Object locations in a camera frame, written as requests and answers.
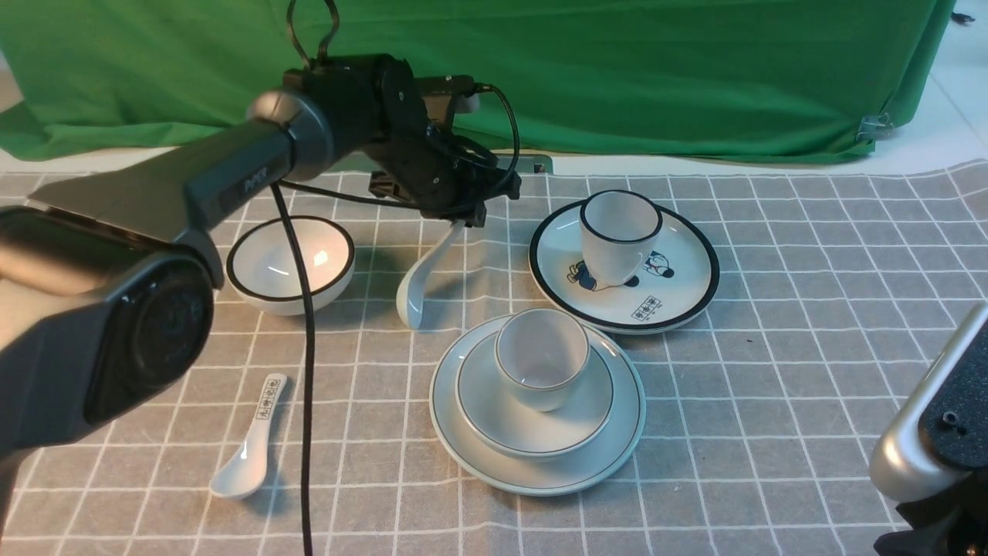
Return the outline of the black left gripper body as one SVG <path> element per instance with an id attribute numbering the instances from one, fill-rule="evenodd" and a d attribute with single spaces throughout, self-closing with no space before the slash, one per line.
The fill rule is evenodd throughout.
<path id="1" fill-rule="evenodd" d="M 383 174 L 371 180 L 371 193 L 413 205 L 428 219 L 459 219 L 477 203 L 521 197 L 521 134 L 500 88 L 476 82 L 480 95 L 492 93 L 504 106 L 513 142 L 508 168 L 499 168 L 497 156 L 479 142 L 430 119 L 407 61 L 382 56 L 374 69 L 382 131 L 363 151 Z"/>

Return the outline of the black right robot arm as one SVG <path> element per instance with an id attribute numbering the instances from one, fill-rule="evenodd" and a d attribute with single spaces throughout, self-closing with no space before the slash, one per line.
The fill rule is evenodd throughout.
<path id="1" fill-rule="evenodd" d="M 987 552 L 987 307 L 946 342 L 876 444 L 869 477 L 907 529 L 879 555 Z"/>

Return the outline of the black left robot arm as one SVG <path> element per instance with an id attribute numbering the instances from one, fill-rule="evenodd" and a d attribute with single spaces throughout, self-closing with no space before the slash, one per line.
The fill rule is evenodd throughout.
<path id="1" fill-rule="evenodd" d="M 47 183 L 2 207 L 1 459 L 7 513 L 22 461 L 151 400 L 208 341 L 225 265 L 211 231 L 268 188 L 303 189 L 360 151 L 367 204 L 481 226 L 521 190 L 516 163 L 452 130 L 469 75 L 416 77 L 388 54 L 311 59 L 246 120 L 129 168 Z"/>

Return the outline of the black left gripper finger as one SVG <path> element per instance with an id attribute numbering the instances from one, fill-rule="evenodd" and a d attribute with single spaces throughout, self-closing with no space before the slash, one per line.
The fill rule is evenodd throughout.
<path id="1" fill-rule="evenodd" d="M 485 203 L 477 203 L 473 207 L 459 213 L 459 221 L 462 221 L 466 228 L 481 229 L 485 225 L 486 218 L 487 208 Z"/>

